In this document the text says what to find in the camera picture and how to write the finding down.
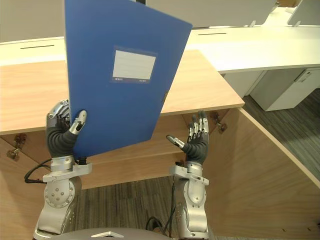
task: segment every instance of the plastic folder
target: plastic folder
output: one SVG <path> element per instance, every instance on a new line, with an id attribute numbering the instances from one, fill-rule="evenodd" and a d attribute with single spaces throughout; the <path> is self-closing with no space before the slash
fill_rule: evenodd
<path id="1" fill-rule="evenodd" d="M 192 25 L 130 0 L 65 0 L 74 147 L 89 157 L 151 138 Z"/>

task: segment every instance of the black cable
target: black cable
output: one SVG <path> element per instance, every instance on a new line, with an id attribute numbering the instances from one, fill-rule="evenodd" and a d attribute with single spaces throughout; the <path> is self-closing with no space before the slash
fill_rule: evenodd
<path id="1" fill-rule="evenodd" d="M 151 221 L 152 219 L 155 221 L 155 223 L 156 223 L 157 226 L 159 227 L 161 233 L 162 233 L 163 235 L 167 236 L 166 232 L 162 229 L 162 223 L 161 223 L 161 221 L 160 221 L 159 219 L 157 219 L 156 217 L 154 217 L 154 216 L 149 217 L 149 219 L 148 219 L 148 221 L 146 222 L 146 225 L 145 225 L 145 230 L 148 230 L 149 223 L 150 223 L 150 221 Z"/>
<path id="2" fill-rule="evenodd" d="M 172 233 L 172 219 L 174 216 L 175 207 L 175 176 L 173 176 L 172 189 L 171 189 L 171 209 L 170 209 L 170 218 L 169 218 L 169 238 L 171 238 Z"/>
<path id="3" fill-rule="evenodd" d="M 43 182 L 42 180 L 39 179 L 29 179 L 29 177 L 31 176 L 31 174 L 39 169 L 39 168 L 50 168 L 48 165 L 45 165 L 45 163 L 51 161 L 50 159 L 47 159 L 41 163 L 39 163 L 37 166 L 35 166 L 34 168 L 32 168 L 30 171 L 28 171 L 25 175 L 24 175 L 24 182 L 26 184 L 46 184 L 46 182 Z"/>
<path id="4" fill-rule="evenodd" d="M 172 220 L 175 211 L 176 211 L 176 207 L 174 207 L 174 209 L 173 209 L 173 211 L 172 211 L 172 214 L 170 214 L 170 216 L 169 216 L 169 218 L 168 218 L 168 221 L 166 221 L 165 227 L 164 227 L 164 229 L 163 229 L 164 232 L 167 231 L 167 228 L 168 228 L 168 226 L 169 226 L 169 222 Z"/>

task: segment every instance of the cable slot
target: cable slot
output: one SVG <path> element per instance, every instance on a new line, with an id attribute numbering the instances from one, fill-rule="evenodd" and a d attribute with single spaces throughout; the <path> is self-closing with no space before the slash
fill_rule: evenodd
<path id="1" fill-rule="evenodd" d="M 53 47 L 54 45 L 44 45 L 44 46 L 27 46 L 21 47 L 20 49 L 34 49 L 34 48 L 43 48 L 43 47 Z"/>

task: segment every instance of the wood surface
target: wood surface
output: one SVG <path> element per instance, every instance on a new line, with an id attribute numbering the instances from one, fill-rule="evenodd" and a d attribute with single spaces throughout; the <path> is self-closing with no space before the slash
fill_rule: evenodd
<path id="1" fill-rule="evenodd" d="M 203 175 L 217 236 L 319 239 L 320 182 L 241 108 L 210 137 Z"/>
<path id="2" fill-rule="evenodd" d="M 44 184 L 26 184 L 25 174 L 37 163 L 20 152 L 18 162 L 6 157 L 12 146 L 0 139 L 0 239 L 32 239 L 44 206 Z M 40 168 L 31 177 L 41 178 L 48 171 Z"/>
<path id="3" fill-rule="evenodd" d="M 183 152 L 120 161 L 93 162 L 92 173 L 81 177 L 82 189 L 169 176 L 170 167 L 185 159 Z"/>
<path id="4" fill-rule="evenodd" d="M 48 111 L 68 98 L 65 61 L 0 66 L 0 135 L 44 130 Z M 162 115 L 243 106 L 244 102 L 196 50 L 185 51 Z"/>
<path id="5" fill-rule="evenodd" d="M 180 139 L 187 137 L 188 128 L 182 115 L 161 116 L 150 140 L 88 157 L 87 162 L 98 164 L 180 153 L 181 151 L 166 139 L 166 135 L 168 134 Z M 16 134 L 8 134 L 2 135 L 0 138 L 14 146 L 15 136 Z M 27 132 L 26 141 L 21 151 L 38 163 L 51 158 L 46 145 L 45 131 Z"/>

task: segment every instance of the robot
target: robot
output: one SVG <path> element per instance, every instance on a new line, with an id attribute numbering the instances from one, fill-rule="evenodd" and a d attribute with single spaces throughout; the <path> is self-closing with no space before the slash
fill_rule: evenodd
<path id="1" fill-rule="evenodd" d="M 170 169 L 175 182 L 175 218 L 181 240 L 210 239 L 205 212 L 206 190 L 209 181 L 202 175 L 208 154 L 209 124 L 204 111 L 188 126 L 187 141 L 167 135 L 166 138 L 186 153 L 184 165 Z M 75 216 L 76 199 L 82 184 L 81 175 L 92 171 L 85 158 L 74 159 L 73 147 L 84 128 L 87 112 L 82 110 L 70 126 L 68 100 L 58 102 L 46 116 L 46 142 L 51 154 L 51 172 L 43 176 L 46 183 L 44 207 L 33 232 L 34 240 L 88 240 L 114 237 L 128 240 L 169 240 L 168 236 L 153 231 L 133 228 L 92 228 L 71 231 Z"/>

